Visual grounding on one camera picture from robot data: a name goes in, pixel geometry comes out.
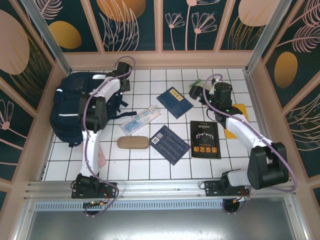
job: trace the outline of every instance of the yellow oval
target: yellow oval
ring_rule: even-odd
[[[80,47],[82,43],[81,35],[70,23],[55,21],[49,25],[49,28],[59,46],[65,49]]]
[[[131,9],[136,18],[146,9],[146,0],[96,0],[101,11],[110,19],[117,22],[128,22],[131,18],[125,13],[125,8]]]
[[[28,35],[20,23],[0,10],[0,69],[8,74],[22,73],[28,65]]]
[[[240,21],[251,27],[260,27],[268,23],[279,0],[241,0],[238,14]]]
[[[283,52],[276,60],[274,67],[275,83],[282,89],[288,87],[296,77],[298,71],[298,60],[296,56],[288,51]]]

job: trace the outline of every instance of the yellow paper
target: yellow paper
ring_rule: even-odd
[[[232,104],[232,106],[238,108],[243,113],[243,115],[245,116],[247,121],[249,122],[247,110],[246,110],[246,107],[244,104]],[[237,138],[232,132],[228,131],[227,129],[224,130],[224,134],[225,134],[226,139],[236,139]]]

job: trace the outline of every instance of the black book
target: black book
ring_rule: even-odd
[[[218,125],[213,121],[191,121],[191,155],[200,159],[220,159]]]

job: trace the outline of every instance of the navy backpack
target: navy backpack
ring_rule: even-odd
[[[83,141],[82,128],[78,122],[79,102],[82,94],[89,94],[99,87],[103,79],[93,79],[96,72],[77,72],[64,78],[61,85],[56,88],[50,124],[55,135],[69,147],[75,147]],[[127,103],[122,101],[123,95],[119,90],[115,92],[106,103],[107,121],[124,116],[133,116],[137,112],[124,112],[120,115],[120,105],[125,107]]]

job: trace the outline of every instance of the book cover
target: book cover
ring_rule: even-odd
[[[174,87],[169,88],[156,99],[158,99],[176,119],[194,107]]]
[[[190,149],[190,146],[166,125],[150,138],[150,145],[172,165],[175,165]]]
[[[191,155],[200,159],[220,159],[218,124],[213,121],[191,121]]]

